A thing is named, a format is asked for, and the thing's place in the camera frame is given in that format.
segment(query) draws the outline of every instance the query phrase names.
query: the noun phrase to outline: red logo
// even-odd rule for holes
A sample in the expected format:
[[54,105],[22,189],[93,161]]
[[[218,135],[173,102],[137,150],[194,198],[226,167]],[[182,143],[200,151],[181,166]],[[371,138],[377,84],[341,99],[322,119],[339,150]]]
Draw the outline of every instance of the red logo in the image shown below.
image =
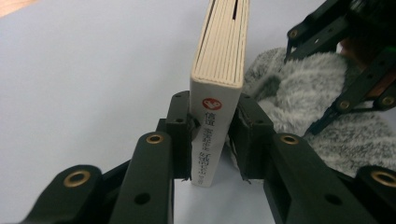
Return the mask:
[[206,109],[210,109],[210,110],[219,110],[221,109],[221,102],[213,99],[213,98],[206,98],[202,101],[202,105],[206,108]]

